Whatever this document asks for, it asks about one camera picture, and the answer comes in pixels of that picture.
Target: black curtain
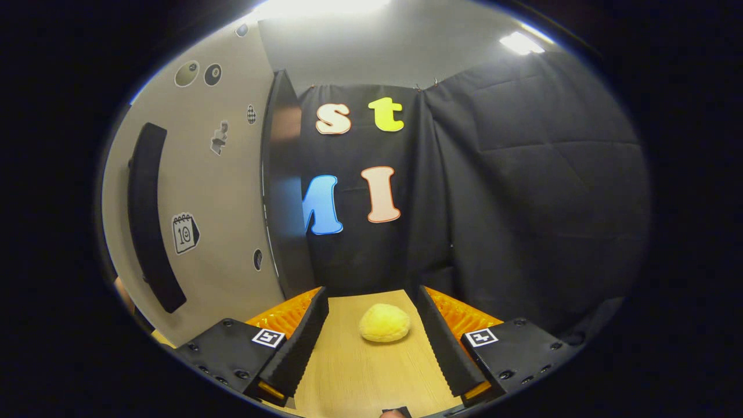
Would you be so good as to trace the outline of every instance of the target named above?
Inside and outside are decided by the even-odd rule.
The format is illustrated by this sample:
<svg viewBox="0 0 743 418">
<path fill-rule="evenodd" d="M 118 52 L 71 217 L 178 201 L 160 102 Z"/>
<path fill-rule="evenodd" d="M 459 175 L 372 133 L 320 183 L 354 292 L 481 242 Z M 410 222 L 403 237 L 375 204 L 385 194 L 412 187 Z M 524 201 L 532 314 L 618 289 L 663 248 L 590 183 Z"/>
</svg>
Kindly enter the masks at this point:
<svg viewBox="0 0 743 418">
<path fill-rule="evenodd" d="M 401 131 L 374 125 L 367 105 L 381 97 L 403 104 Z M 648 236 L 648 173 L 632 123 L 584 63 L 514 56 L 423 92 L 317 86 L 300 102 L 303 193 L 314 176 L 338 178 L 343 231 L 308 233 L 315 275 L 333 295 L 425 284 L 560 333 L 595 328 L 586 316 L 629 292 Z M 349 132 L 318 133 L 325 103 L 350 108 Z M 402 211 L 383 224 L 366 220 L 360 177 L 377 165 L 395 169 Z"/>
</svg>

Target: sticker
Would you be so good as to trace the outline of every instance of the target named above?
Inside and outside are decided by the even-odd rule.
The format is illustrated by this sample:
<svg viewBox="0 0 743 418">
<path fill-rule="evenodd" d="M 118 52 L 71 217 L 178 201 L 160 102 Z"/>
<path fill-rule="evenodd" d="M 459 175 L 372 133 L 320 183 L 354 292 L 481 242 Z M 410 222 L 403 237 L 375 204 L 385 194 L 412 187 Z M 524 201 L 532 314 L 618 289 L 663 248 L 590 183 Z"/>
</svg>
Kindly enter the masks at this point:
<svg viewBox="0 0 743 418">
<path fill-rule="evenodd" d="M 256 108 L 253 107 L 253 105 L 250 105 L 247 107 L 247 122 L 249 124 L 254 124 L 256 120 L 258 119 L 258 114 L 256 113 Z"/>
<path fill-rule="evenodd" d="M 175 73 L 175 85 L 178 87 L 190 86 L 193 80 L 196 80 L 196 76 L 198 76 L 198 62 L 186 62 Z"/>
<path fill-rule="evenodd" d="M 369 104 L 369 108 L 374 110 L 374 124 L 377 128 L 387 131 L 396 132 L 405 126 L 401 120 L 395 120 L 394 112 L 402 112 L 403 105 L 393 103 L 391 97 L 382 97 Z"/>
<path fill-rule="evenodd" d="M 400 210 L 392 201 L 392 184 L 389 178 L 395 174 L 392 167 L 371 167 L 361 172 L 369 183 L 371 212 L 366 217 L 370 222 L 391 222 L 400 217 Z"/>
<path fill-rule="evenodd" d="M 305 217 L 305 232 L 314 215 L 315 223 L 312 233 L 315 235 L 338 234 L 343 231 L 343 224 L 338 222 L 335 213 L 333 190 L 338 183 L 336 176 L 323 174 L 310 181 L 307 193 L 302 200 L 302 214 Z"/>
<path fill-rule="evenodd" d="M 237 33 L 237 36 L 240 36 L 241 38 L 245 35 L 247 35 L 248 27 L 245 23 L 240 25 L 239 28 L 235 29 L 235 33 Z"/>
<path fill-rule="evenodd" d="M 284 339 L 283 332 L 271 331 L 270 329 L 261 329 L 255 337 L 253 342 L 262 344 L 271 348 L 276 348 L 277 345 Z"/>
<path fill-rule="evenodd" d="M 473 347 L 480 347 L 498 341 L 498 338 L 488 328 L 467 332 L 465 335 Z"/>
<path fill-rule="evenodd" d="M 256 271 L 261 271 L 261 263 L 263 262 L 263 253 L 260 249 L 257 249 L 253 253 L 253 266 L 256 267 Z"/>
<path fill-rule="evenodd" d="M 323 135 L 345 134 L 351 129 L 351 119 L 346 115 L 351 113 L 348 106 L 342 103 L 327 103 L 317 108 L 315 123 L 317 131 Z"/>
<path fill-rule="evenodd" d="M 195 248 L 199 237 L 196 220 L 193 219 L 191 213 L 183 212 L 173 217 L 173 240 L 176 254 L 180 255 Z"/>
<path fill-rule="evenodd" d="M 227 145 L 227 130 L 229 128 L 230 126 L 227 121 L 223 120 L 219 124 L 219 129 L 214 131 L 214 136 L 211 139 L 212 146 L 210 148 L 216 155 L 222 155 L 222 147 Z"/>
<path fill-rule="evenodd" d="M 210 65 L 204 72 L 204 82 L 207 86 L 214 86 L 222 78 L 222 67 L 219 64 Z"/>
</svg>

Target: letter s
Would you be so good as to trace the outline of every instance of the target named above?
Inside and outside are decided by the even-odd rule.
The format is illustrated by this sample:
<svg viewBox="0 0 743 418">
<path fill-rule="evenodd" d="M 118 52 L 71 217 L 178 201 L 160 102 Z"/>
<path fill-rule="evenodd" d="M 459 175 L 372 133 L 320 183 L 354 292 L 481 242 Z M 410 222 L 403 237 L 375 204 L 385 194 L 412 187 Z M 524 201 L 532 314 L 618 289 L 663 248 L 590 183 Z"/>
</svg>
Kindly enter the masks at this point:
<svg viewBox="0 0 743 418">
<path fill-rule="evenodd" d="M 328 103 L 317 108 L 317 118 L 315 123 L 317 131 L 323 135 L 345 134 L 351 128 L 351 119 L 346 116 L 351 113 L 345 104 Z"/>
</svg>

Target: calendar sticker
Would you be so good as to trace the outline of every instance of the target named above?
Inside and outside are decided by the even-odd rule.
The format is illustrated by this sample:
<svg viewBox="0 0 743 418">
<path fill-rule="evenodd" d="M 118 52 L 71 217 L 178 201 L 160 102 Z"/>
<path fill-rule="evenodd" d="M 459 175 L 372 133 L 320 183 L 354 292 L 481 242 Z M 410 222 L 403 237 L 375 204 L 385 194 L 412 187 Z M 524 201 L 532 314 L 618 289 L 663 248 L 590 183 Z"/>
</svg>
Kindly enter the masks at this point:
<svg viewBox="0 0 743 418">
<path fill-rule="evenodd" d="M 191 213 L 183 212 L 173 217 L 173 240 L 176 254 L 181 255 L 195 248 L 200 236 L 196 220 Z"/>
</svg>

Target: yellow sponge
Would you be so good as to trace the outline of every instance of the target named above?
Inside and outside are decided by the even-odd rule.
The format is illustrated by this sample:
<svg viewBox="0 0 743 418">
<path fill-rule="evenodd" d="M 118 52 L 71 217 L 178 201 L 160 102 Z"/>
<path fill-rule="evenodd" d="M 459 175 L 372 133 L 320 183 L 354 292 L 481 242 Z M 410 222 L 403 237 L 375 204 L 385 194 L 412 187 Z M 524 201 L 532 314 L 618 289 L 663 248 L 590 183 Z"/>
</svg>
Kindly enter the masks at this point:
<svg viewBox="0 0 743 418">
<path fill-rule="evenodd" d="M 410 331 L 410 317 L 397 306 L 376 303 L 361 317 L 359 331 L 369 341 L 397 341 Z"/>
</svg>

